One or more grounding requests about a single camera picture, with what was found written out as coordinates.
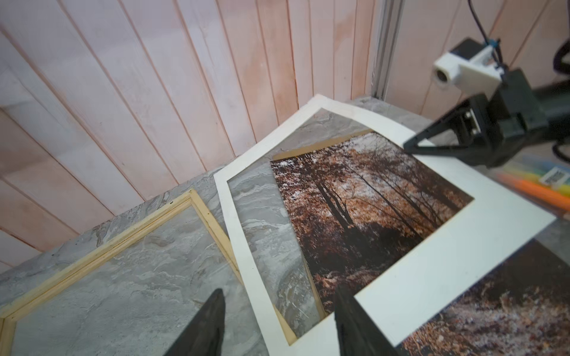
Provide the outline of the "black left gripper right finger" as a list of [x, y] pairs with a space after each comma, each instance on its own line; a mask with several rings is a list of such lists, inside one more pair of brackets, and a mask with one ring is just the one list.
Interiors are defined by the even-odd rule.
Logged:
[[398, 355], [347, 286], [336, 287], [334, 307], [340, 355]]

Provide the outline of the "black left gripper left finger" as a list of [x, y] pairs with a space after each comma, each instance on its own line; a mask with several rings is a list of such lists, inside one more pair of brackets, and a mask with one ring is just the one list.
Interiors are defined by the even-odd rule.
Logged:
[[164, 355], [220, 356], [224, 342], [225, 315], [223, 290], [215, 289]]

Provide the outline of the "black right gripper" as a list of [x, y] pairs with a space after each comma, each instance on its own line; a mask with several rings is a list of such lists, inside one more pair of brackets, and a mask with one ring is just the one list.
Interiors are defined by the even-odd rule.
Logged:
[[[538, 140], [548, 128], [546, 114], [533, 94], [521, 69], [510, 71], [488, 99], [483, 94], [470, 97], [469, 106], [458, 105], [403, 145], [408, 154], [458, 156], [468, 152], [469, 166], [499, 167], [507, 163], [526, 145]], [[471, 112], [480, 130], [473, 138], [469, 133]], [[427, 145], [420, 142], [451, 131], [456, 145]]]

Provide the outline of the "wooden backing board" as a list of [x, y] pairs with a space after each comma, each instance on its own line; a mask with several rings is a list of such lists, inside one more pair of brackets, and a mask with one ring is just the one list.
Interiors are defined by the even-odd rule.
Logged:
[[[334, 145], [338, 145], [341, 142], [346, 142], [346, 141], [351, 140], [355, 137], [362, 136], [365, 134], [369, 134], [371, 132], [372, 132], [371, 129], [367, 129], [367, 130], [363, 130], [363, 131], [358, 131], [356, 133], [351, 133], [349, 135], [344, 135], [344, 136], [335, 137], [332, 139], [327, 139], [325, 141], [317, 142], [317, 143], [314, 143], [312, 145], [308, 145], [308, 146], [305, 146], [302, 148], [296, 148], [296, 149], [293, 149], [291, 151], [281, 152], [281, 153], [273, 156], [271, 159], [271, 162], [273, 163], [273, 162], [277, 162], [279, 160], [287, 160], [291, 157], [297, 157], [297, 156], [301, 156], [303, 154], [311, 153], [313, 151], [322, 150], [324, 148], [328, 148], [328, 147], [331, 147]], [[303, 262], [304, 262], [305, 271], [306, 271], [307, 276], [309, 278], [313, 297], [315, 298], [316, 308], [317, 308], [317, 311], [319, 313], [319, 320], [322, 321], [323, 319], [325, 319], [328, 316], [328, 313], [326, 313], [326, 311], [324, 310], [323, 304], [322, 304], [321, 299], [319, 297], [318, 290], [317, 290], [316, 285], [315, 285], [314, 280], [313, 280], [313, 276], [311, 274], [310, 268], [308, 266], [308, 263], [307, 263], [307, 260], [305, 257], [303, 257]]]

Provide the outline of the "light wooden picture frame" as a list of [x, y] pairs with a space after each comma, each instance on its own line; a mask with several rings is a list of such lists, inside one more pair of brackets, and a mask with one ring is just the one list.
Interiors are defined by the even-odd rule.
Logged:
[[19, 320], [190, 207], [196, 210], [201, 222], [234, 271], [237, 280], [242, 282], [229, 237], [197, 191], [190, 189], [145, 219], [130, 226], [107, 243], [97, 247], [77, 262], [59, 271], [36, 288], [3, 306], [1, 308], [1, 354], [11, 354], [16, 325]]

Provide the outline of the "white mat board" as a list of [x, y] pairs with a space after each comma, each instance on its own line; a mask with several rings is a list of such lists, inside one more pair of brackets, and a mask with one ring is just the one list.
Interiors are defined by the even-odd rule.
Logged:
[[[396, 145], [414, 135], [387, 117], [316, 95], [261, 142], [215, 174], [240, 275], [271, 355], [337, 355], [335, 320], [327, 317], [295, 343], [288, 343], [251, 254], [228, 183], [323, 109], [365, 125]], [[459, 160], [424, 156], [421, 161], [471, 195], [472, 202], [357, 294], [357, 301], [395, 345], [555, 220], [553, 214]]]

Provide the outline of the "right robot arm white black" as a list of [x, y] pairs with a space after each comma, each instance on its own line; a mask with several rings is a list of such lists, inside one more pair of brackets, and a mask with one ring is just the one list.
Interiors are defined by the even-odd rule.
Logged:
[[433, 81], [468, 97], [405, 142], [406, 153], [495, 168], [528, 146], [553, 142], [555, 156], [569, 160], [560, 151], [569, 143], [569, 81], [533, 89], [521, 69], [490, 62], [497, 48], [466, 38], [436, 60]]

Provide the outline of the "autumn forest photo print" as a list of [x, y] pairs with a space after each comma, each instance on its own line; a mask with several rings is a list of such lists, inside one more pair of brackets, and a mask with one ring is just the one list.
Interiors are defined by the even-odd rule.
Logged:
[[[271, 162], [326, 313], [389, 270], [471, 195], [379, 133]], [[569, 266], [534, 237], [410, 333], [405, 355], [567, 355]]]

